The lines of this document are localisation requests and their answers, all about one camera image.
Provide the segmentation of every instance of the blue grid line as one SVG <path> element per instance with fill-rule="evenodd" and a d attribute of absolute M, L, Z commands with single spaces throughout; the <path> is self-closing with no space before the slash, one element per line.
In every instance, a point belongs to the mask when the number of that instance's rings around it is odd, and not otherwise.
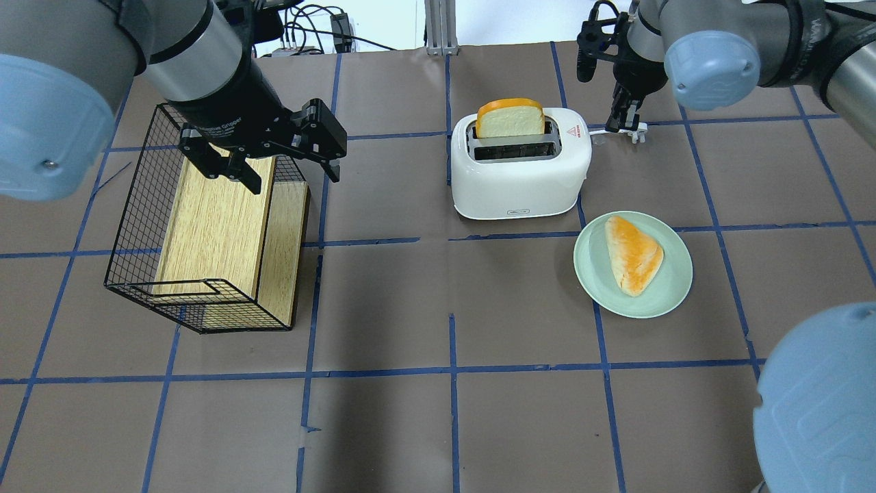
<path fill-rule="evenodd" d="M 116 138 L 116 133 L 118 132 L 118 124 L 122 120 L 122 113 L 124 112 L 125 105 L 128 103 L 128 96 L 130 94 L 131 87 L 129 86 L 128 90 L 124 94 L 124 97 L 122 98 L 121 104 L 119 104 L 118 113 L 116 115 L 116 123 L 113 128 L 112 134 L 109 136 L 109 142 L 112 142 L 113 139 Z M 103 170 L 106 168 L 107 159 L 109 157 L 109 154 L 103 153 L 101 165 L 97 169 L 97 177 L 95 177 L 95 182 L 91 186 L 91 195 L 89 196 L 88 204 L 85 206 L 85 212 L 82 215 L 82 221 L 79 224 L 79 232 L 76 233 L 76 241 L 73 245 L 72 250 L 73 253 L 79 250 L 79 245 L 82 242 L 82 234 L 85 233 L 85 224 L 87 224 L 88 222 L 88 215 L 91 214 L 91 206 L 95 202 L 95 191 L 100 186 L 101 178 L 103 177 Z M 46 331 L 43 334 L 43 339 L 39 343 L 37 359 L 35 362 L 33 362 L 33 369 L 31 370 L 31 376 L 28 380 L 27 388 L 25 389 L 25 395 L 21 400 L 21 406 L 18 408 L 18 415 L 15 418 L 15 425 L 12 427 L 12 434 L 9 438 L 9 443 L 6 446 L 3 462 L 0 463 L 0 484 L 3 484 L 3 479 L 6 476 L 6 469 L 7 467 L 9 467 L 9 461 L 12 457 L 12 449 L 15 447 L 15 441 L 18 437 L 18 432 L 21 430 L 21 424 L 25 419 L 27 404 L 30 403 L 31 400 L 31 393 L 33 392 L 33 386 L 37 378 L 37 373 L 39 372 L 39 367 L 42 365 L 43 356 L 46 354 L 46 348 L 48 347 L 49 338 L 52 336 L 54 322 L 55 319 L 58 317 L 58 309 L 60 308 L 61 299 L 64 297 L 64 291 L 67 289 L 67 282 L 70 279 L 70 273 L 73 271 L 74 261 L 74 256 L 71 256 L 67 261 L 67 269 L 64 271 L 64 277 L 61 279 L 60 286 L 58 288 L 58 296 L 55 297 L 54 306 L 52 307 L 52 315 L 49 317 L 48 324 L 46 325 Z"/>
<path fill-rule="evenodd" d="M 837 114 L 830 115 L 812 115 L 808 118 L 813 119 L 832 119 L 839 118 Z M 741 118 L 695 118 L 681 120 L 655 120 L 646 122 L 649 125 L 669 126 L 669 125 L 712 125 L 712 124 L 735 124 L 735 123 L 759 123 L 759 122 L 788 122 L 803 120 L 800 115 L 786 115 L 779 117 L 741 117 Z"/>
<path fill-rule="evenodd" d="M 138 153 L 140 151 L 170 151 L 176 149 L 176 145 L 167 144 L 164 146 L 139 146 L 139 147 L 110 147 L 106 150 L 108 153 Z"/>
<path fill-rule="evenodd" d="M 163 382 L 163 375 L 113 375 L 113 376 L 41 376 L 38 385 L 46 383 L 142 383 Z"/>
<path fill-rule="evenodd" d="M 160 254 L 161 248 L 132 248 L 117 251 L 117 254 Z M 112 250 L 77 250 L 69 252 L 28 252 L 24 254 L 0 254 L 2 259 L 40 259 L 46 257 L 97 257 L 112 254 Z"/>
<path fill-rule="evenodd" d="M 562 72 L 560 71 L 560 58 L 556 54 L 556 43 L 550 42 L 550 53 L 554 57 L 554 71 L 556 72 L 556 83 L 560 88 L 560 104 L 563 108 L 568 108 L 566 104 L 566 88 L 562 85 Z"/>
<path fill-rule="evenodd" d="M 143 473 L 143 488 L 141 493 L 149 491 L 149 483 L 152 480 L 152 465 L 155 463 L 155 450 L 159 445 L 161 434 L 161 421 L 164 419 L 164 409 L 167 404 L 167 391 L 170 389 L 170 377 L 173 375 L 173 363 L 176 361 L 176 350 L 180 345 L 180 325 L 176 325 L 173 332 L 173 342 L 170 346 L 170 355 L 167 357 L 167 368 L 164 374 L 164 383 L 161 385 L 161 398 L 159 399 L 158 412 L 155 413 L 155 426 L 152 428 L 152 440 L 149 442 L 149 455 L 146 456 L 146 469 Z"/>
<path fill-rule="evenodd" d="M 709 215 L 712 219 L 712 225 L 715 228 L 715 236 L 717 237 L 718 247 L 721 249 L 721 257 L 724 260 L 724 270 L 727 271 L 727 280 L 730 281 L 730 290 L 733 294 L 733 302 L 736 304 L 736 312 L 739 317 L 739 324 L 742 326 L 742 335 L 745 339 L 745 345 L 748 348 L 749 360 L 754 371 L 754 378 L 760 379 L 760 366 L 758 366 L 757 352 L 754 350 L 754 343 L 748 337 L 748 320 L 745 317 L 745 309 L 742 306 L 742 297 L 739 296 L 739 287 L 736 284 L 736 276 L 733 274 L 733 266 L 730 264 L 730 254 L 727 252 L 727 245 L 724 243 L 724 232 L 721 223 L 718 221 L 715 203 L 712 201 L 711 192 L 709 192 L 709 183 L 706 180 L 703 162 L 700 161 L 700 153 L 696 150 L 696 142 L 694 141 L 694 133 L 690 129 L 690 124 L 687 123 L 688 113 L 684 107 L 678 106 L 679 112 L 682 114 L 682 120 L 685 121 L 684 131 L 688 135 L 688 143 L 690 144 L 690 152 L 694 158 L 696 172 L 700 177 L 700 183 L 703 186 L 703 194 L 705 195 L 706 204 L 709 206 Z"/>
<path fill-rule="evenodd" d="M 586 225 L 583 215 L 583 205 L 579 194 L 576 208 L 578 220 L 582 227 Z M 876 226 L 876 220 L 867 221 L 852 221 L 855 226 Z M 849 227 L 849 223 L 845 221 L 828 221 L 823 223 L 789 223 L 785 225 L 722 225 L 723 232 L 728 231 L 763 231 L 776 229 L 817 229 L 817 228 L 841 228 Z M 715 226 L 673 226 L 675 232 L 714 232 Z M 558 238 L 564 236 L 576 236 L 580 232 L 574 231 L 557 231 L 557 232 L 521 232 L 521 233 L 496 233 L 488 235 L 472 234 L 465 238 L 448 238 L 448 241 L 478 241 L 482 239 L 524 239 L 524 238 Z M 420 237 L 402 237 L 402 238 L 376 238 L 376 239 L 338 239 L 332 241 L 324 241 L 320 244 L 318 241 L 307 241 L 301 245 L 305 248 L 322 248 L 322 247 L 357 247 L 360 245 L 388 245 L 397 243 L 416 243 Z M 118 250 L 116 254 L 160 254 L 161 248 L 132 248 Z M 112 254 L 112 250 L 79 250 L 76 252 L 26 252 L 20 254 L 0 254 L 0 260 L 3 259 L 38 259 L 49 257 L 95 257 L 101 255 Z"/>
<path fill-rule="evenodd" d="M 449 65 L 446 67 L 446 75 L 445 79 L 449 79 Z M 561 89 L 561 101 L 562 107 L 566 108 L 566 97 L 565 97 L 565 86 L 562 86 Z M 448 106 L 449 106 L 449 90 L 447 92 Z M 810 120 L 821 120 L 821 119 L 832 119 L 832 118 L 840 118 L 837 114 L 828 114 L 828 115 L 807 115 L 807 119 Z M 708 125 L 708 124 L 727 124 L 727 123 L 756 123 L 756 122 L 782 122 L 782 121 L 796 121 L 802 120 L 803 118 L 796 115 L 787 115 L 787 116 L 779 116 L 779 117 L 749 117 L 749 118 L 699 118 L 689 120 L 688 123 L 691 125 Z M 669 125 L 684 125 L 684 121 L 682 120 L 654 120 L 650 122 L 645 122 L 649 125 L 654 126 L 669 126 Z M 591 130 L 601 130 L 605 128 L 603 124 L 588 124 L 587 128 Z M 409 139 L 409 138 L 417 138 L 417 137 L 430 137 L 435 135 L 450 135 L 453 132 L 453 127 L 449 126 L 445 131 L 435 131 L 435 132 L 411 132 L 411 133 L 365 133 L 362 135 L 350 135 L 347 137 L 347 140 L 368 140 L 368 139 Z M 147 151 L 164 151 L 175 149 L 174 145 L 167 146 L 147 146 L 145 150 Z M 135 153 L 144 150 L 143 147 L 107 147 L 105 152 L 107 153 Z"/>
<path fill-rule="evenodd" d="M 43 259 L 46 257 L 69 257 L 73 252 L 30 252 L 26 254 L 0 254 L 0 259 Z"/>
<path fill-rule="evenodd" d="M 715 231 L 715 226 L 682 226 L 682 227 L 673 227 L 672 231 L 674 232 L 713 232 Z"/>
<path fill-rule="evenodd" d="M 618 436 L 618 418 L 614 412 L 614 396 L 611 393 L 611 364 L 608 360 L 608 350 L 605 347 L 605 333 L 602 325 L 602 312 L 597 302 L 593 302 L 593 318 L 597 323 L 597 339 L 599 341 L 600 368 L 603 372 L 603 384 L 605 386 L 605 406 L 608 409 L 608 424 L 611 430 L 611 448 L 614 449 L 614 467 L 618 474 L 618 490 L 626 493 L 626 479 L 624 478 L 624 462 L 620 454 L 620 437 Z"/>
<path fill-rule="evenodd" d="M 848 226 L 851 228 L 851 234 L 855 237 L 855 243 L 858 244 L 858 250 L 860 250 L 861 258 L 864 260 L 864 265 L 866 265 L 867 267 L 867 273 L 870 275 L 870 281 L 873 283 L 873 286 L 876 287 L 876 270 L 873 270 L 873 264 L 870 260 L 870 254 L 867 252 L 867 248 L 866 246 L 864 246 L 864 241 L 861 239 L 861 234 L 860 232 L 858 232 L 858 228 L 855 226 L 855 222 L 851 216 L 849 206 L 843 198 L 843 192 L 839 189 L 839 185 L 837 184 L 836 178 L 834 178 L 833 171 L 830 170 L 830 164 L 827 162 L 827 158 L 824 156 L 824 151 L 822 150 L 821 145 L 818 144 L 818 138 L 816 137 L 815 131 L 812 129 L 812 124 L 809 122 L 809 116 L 803 109 L 803 105 L 800 102 L 800 97 L 797 96 L 797 91 L 793 87 L 791 88 L 791 96 L 794 97 L 794 103 L 797 105 L 797 110 L 800 112 L 800 116 L 803 119 L 803 124 L 806 125 L 806 132 L 809 134 L 809 139 L 812 140 L 812 146 L 815 147 L 816 153 L 818 154 L 818 160 L 822 163 L 824 173 L 827 175 L 830 186 L 833 188 L 833 193 L 837 196 L 837 202 L 839 202 L 839 206 L 843 209 L 845 220 L 848 221 Z"/>
<path fill-rule="evenodd" d="M 578 212 L 578 222 L 581 223 L 581 229 L 584 229 L 584 227 L 587 225 L 587 218 L 584 216 L 584 199 L 583 197 L 581 197 L 581 192 L 578 192 L 578 198 L 575 202 L 575 208 Z"/>
<path fill-rule="evenodd" d="M 758 359 L 762 365 L 766 359 Z M 705 368 L 737 367 L 750 364 L 747 359 L 735 360 L 680 360 L 680 361 L 626 361 L 609 363 L 612 370 L 655 368 Z M 529 365 L 470 365 L 456 367 L 387 368 L 374 370 L 318 370 L 282 371 L 260 373 L 221 373 L 171 375 L 171 382 L 227 382 L 240 380 L 303 380 L 310 378 L 374 378 L 382 376 L 449 375 L 453 373 L 532 373 L 548 371 L 597 371 L 602 363 L 559 363 Z M 88 384 L 88 383 L 137 383 L 163 382 L 164 375 L 113 375 L 113 376 L 50 376 L 38 377 L 36 385 L 42 384 Z M 28 378 L 0 378 L 0 385 L 25 385 Z"/>
<path fill-rule="evenodd" d="M 341 54 L 337 54 L 335 59 L 335 79 L 334 87 L 331 90 L 331 112 L 337 115 L 337 91 L 341 81 Z M 319 231 L 319 247 L 325 245 L 326 239 L 326 209 L 329 207 L 329 177 L 322 174 L 322 198 L 320 201 L 320 231 Z"/>
<path fill-rule="evenodd" d="M 447 133 L 447 185 L 450 185 L 450 140 L 453 136 L 453 119 L 450 112 L 450 55 L 444 55 L 444 130 Z"/>
<path fill-rule="evenodd" d="M 351 135 L 347 140 L 375 140 L 375 139 L 416 139 L 418 137 L 434 137 L 435 135 L 447 135 L 447 132 L 410 132 L 410 133 L 378 133 L 372 135 Z"/>
<path fill-rule="evenodd" d="M 314 304 L 310 310 L 310 337 L 307 340 L 307 365 L 305 366 L 304 390 L 301 398 L 301 427 L 310 429 L 310 390 L 313 384 L 314 354 L 316 352 L 316 323 L 320 311 L 320 291 L 322 284 L 322 255 L 316 258 L 316 276 L 314 280 Z M 305 444 L 298 449 L 298 458 L 295 466 L 295 491 L 301 492 L 301 484 L 304 480 L 304 451 Z"/>
<path fill-rule="evenodd" d="M 565 236 L 578 236 L 580 231 L 557 231 L 557 232 L 501 232 L 488 235 L 470 234 L 465 238 L 450 238 L 448 241 L 478 241 L 482 239 L 524 239 L 524 238 L 561 238 Z"/>
<path fill-rule="evenodd" d="M 390 245 L 397 243 L 416 243 L 419 236 L 407 238 L 378 238 L 378 239 L 339 239 L 337 241 L 323 241 L 323 247 L 358 247 L 360 245 Z"/>
<path fill-rule="evenodd" d="M 459 480 L 459 394 L 456 390 L 456 315 L 449 317 L 450 339 L 450 440 L 453 451 L 453 493 L 460 492 Z"/>
<path fill-rule="evenodd" d="M 712 368 L 743 367 L 752 364 L 749 359 L 740 360 L 690 360 L 690 361 L 632 361 L 610 363 L 611 369 L 655 369 L 655 368 Z"/>

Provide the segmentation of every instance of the metal wire basket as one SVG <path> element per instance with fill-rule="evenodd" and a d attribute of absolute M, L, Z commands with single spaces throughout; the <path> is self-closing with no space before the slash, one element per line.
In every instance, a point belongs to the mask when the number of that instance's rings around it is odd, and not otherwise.
<path fill-rule="evenodd" d="M 156 106 L 103 285 L 198 333 L 291 330 L 291 325 L 274 317 L 256 299 L 224 279 L 156 282 L 161 248 L 184 165 L 184 156 L 176 144 L 185 121 L 170 105 Z M 273 183 L 304 181 L 291 158 L 277 157 Z M 176 286 L 156 289 L 167 284 Z"/>

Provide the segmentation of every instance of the white wall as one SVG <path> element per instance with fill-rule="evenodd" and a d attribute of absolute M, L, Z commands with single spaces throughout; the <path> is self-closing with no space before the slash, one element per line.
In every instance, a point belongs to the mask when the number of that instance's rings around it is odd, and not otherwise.
<path fill-rule="evenodd" d="M 336 5 L 347 11 L 356 36 L 397 49 L 423 46 L 425 0 L 329 0 L 322 5 Z M 456 37 L 461 45 L 572 40 L 581 31 L 592 5 L 593 0 L 456 0 Z M 616 5 L 628 9 L 630 0 L 618 0 Z M 610 11 L 602 7 L 601 12 L 608 17 Z M 325 12 L 311 19 L 316 29 L 331 30 Z M 309 27 L 306 20 L 302 24 Z M 308 34 L 308 45 L 315 45 L 313 36 Z M 331 53 L 331 36 L 321 38 L 326 53 Z M 258 54 L 279 46 L 279 41 L 262 43 L 257 46 Z M 379 50 L 357 42 L 357 51 Z"/>

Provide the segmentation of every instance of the light blue joint cap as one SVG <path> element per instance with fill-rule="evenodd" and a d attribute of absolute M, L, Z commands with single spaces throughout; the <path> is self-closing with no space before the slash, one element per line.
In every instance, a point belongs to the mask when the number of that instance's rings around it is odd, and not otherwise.
<path fill-rule="evenodd" d="M 773 493 L 872 493 L 876 303 L 823 311 L 782 338 L 760 374 L 754 445 Z"/>
<path fill-rule="evenodd" d="M 748 40 L 726 31 L 698 31 L 679 38 L 663 62 L 679 104 L 714 110 L 748 96 L 760 79 L 760 57 Z"/>
<path fill-rule="evenodd" d="M 114 124 L 107 102 L 79 78 L 0 54 L 0 195 L 69 196 L 109 142 Z"/>

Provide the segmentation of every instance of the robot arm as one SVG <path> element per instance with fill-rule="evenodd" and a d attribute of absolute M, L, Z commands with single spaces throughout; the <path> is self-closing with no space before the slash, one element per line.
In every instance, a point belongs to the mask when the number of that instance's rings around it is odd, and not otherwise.
<path fill-rule="evenodd" d="M 258 193 L 244 159 L 288 154 L 319 162 L 337 181 L 343 127 L 319 99 L 283 107 L 250 56 L 259 12 L 250 0 L 219 4 L 235 27 L 212 0 L 0 2 L 0 194 L 72 193 L 143 72 L 188 121 L 179 148 L 205 176 Z"/>
<path fill-rule="evenodd" d="M 595 59 L 615 63 L 613 132 L 635 130 L 645 96 L 666 82 L 695 110 L 734 104 L 758 85 L 808 84 L 876 147 L 874 14 L 876 4 L 823 0 L 638 0 L 612 35 L 595 15 L 583 23 L 578 79 L 592 77 Z"/>

